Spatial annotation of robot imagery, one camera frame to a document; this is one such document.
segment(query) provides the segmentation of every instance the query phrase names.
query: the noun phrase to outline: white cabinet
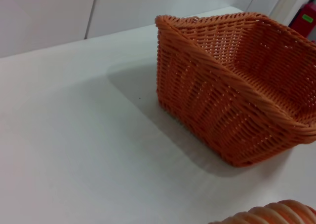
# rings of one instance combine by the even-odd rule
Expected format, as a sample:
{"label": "white cabinet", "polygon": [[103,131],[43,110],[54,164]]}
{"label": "white cabinet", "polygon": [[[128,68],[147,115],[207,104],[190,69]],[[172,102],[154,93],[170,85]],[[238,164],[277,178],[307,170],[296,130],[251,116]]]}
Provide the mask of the white cabinet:
{"label": "white cabinet", "polygon": [[154,23],[156,15],[188,16],[234,6],[270,14],[278,0],[96,0],[88,37]]}
{"label": "white cabinet", "polygon": [[84,39],[93,0],[0,0],[0,57]]}

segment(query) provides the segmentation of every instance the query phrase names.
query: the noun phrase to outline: white table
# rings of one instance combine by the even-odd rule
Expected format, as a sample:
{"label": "white table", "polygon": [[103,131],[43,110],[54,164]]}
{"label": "white table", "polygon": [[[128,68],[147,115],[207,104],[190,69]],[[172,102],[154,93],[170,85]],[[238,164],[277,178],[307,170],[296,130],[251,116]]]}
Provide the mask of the white table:
{"label": "white table", "polygon": [[148,26],[0,59],[0,223],[205,224],[282,199],[316,207],[315,145],[227,165],[158,106],[156,55]]}

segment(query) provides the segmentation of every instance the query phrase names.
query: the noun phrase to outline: wicker basket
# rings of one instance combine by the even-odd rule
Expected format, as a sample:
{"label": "wicker basket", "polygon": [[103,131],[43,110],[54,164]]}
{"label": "wicker basket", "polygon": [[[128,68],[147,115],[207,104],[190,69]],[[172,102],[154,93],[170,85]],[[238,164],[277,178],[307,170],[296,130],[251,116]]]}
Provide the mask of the wicker basket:
{"label": "wicker basket", "polygon": [[158,16],[160,105],[234,166],[316,140],[316,46],[265,15]]}
{"label": "wicker basket", "polygon": [[316,211],[300,202],[284,200],[210,224],[316,224]]}

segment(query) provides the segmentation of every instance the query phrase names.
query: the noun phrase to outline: green label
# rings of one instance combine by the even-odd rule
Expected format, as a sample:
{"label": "green label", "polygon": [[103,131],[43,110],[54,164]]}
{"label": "green label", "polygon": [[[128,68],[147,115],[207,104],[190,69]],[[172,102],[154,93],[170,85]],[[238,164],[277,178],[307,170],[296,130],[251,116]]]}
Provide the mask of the green label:
{"label": "green label", "polygon": [[310,16],[308,16],[307,14],[303,15],[303,19],[308,21],[309,23],[312,23],[314,21],[314,19]]}

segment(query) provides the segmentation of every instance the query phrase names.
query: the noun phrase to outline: orange basket rim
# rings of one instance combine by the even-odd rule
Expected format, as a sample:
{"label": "orange basket rim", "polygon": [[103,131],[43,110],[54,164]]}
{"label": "orange basket rim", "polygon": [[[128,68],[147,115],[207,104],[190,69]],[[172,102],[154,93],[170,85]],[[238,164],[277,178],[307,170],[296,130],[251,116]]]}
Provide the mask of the orange basket rim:
{"label": "orange basket rim", "polygon": [[[276,105],[272,100],[268,99],[264,94],[257,92],[251,84],[233,73],[231,70],[225,68],[210,54],[206,54],[204,49],[202,49],[197,43],[190,40],[179,30],[179,28],[187,28],[190,26],[206,27],[208,25],[233,22],[237,20],[264,21],[265,23],[278,28],[283,34],[291,36],[295,41],[308,47],[316,54],[316,46],[314,43],[301,36],[288,26],[282,25],[275,20],[270,19],[268,16],[257,12],[242,12],[202,18],[197,16],[178,18],[171,15],[158,15],[155,19],[155,23],[159,30],[168,30],[168,35],[172,35],[172,37],[176,39],[177,44],[180,44],[181,46],[185,45],[185,52],[188,53],[194,60],[198,58],[199,64],[202,63],[203,65],[208,66],[208,70],[211,69],[212,73],[219,75],[223,79],[228,79],[231,86],[233,86],[242,96],[247,98],[249,102],[256,105],[257,108],[263,111],[265,115],[276,124],[297,134],[302,132],[307,136],[310,134],[310,139],[313,139],[314,137],[316,138],[314,135],[316,131],[316,124],[310,126],[296,122],[294,118],[288,115],[281,107]],[[207,81],[207,72],[200,72],[200,75]]]}

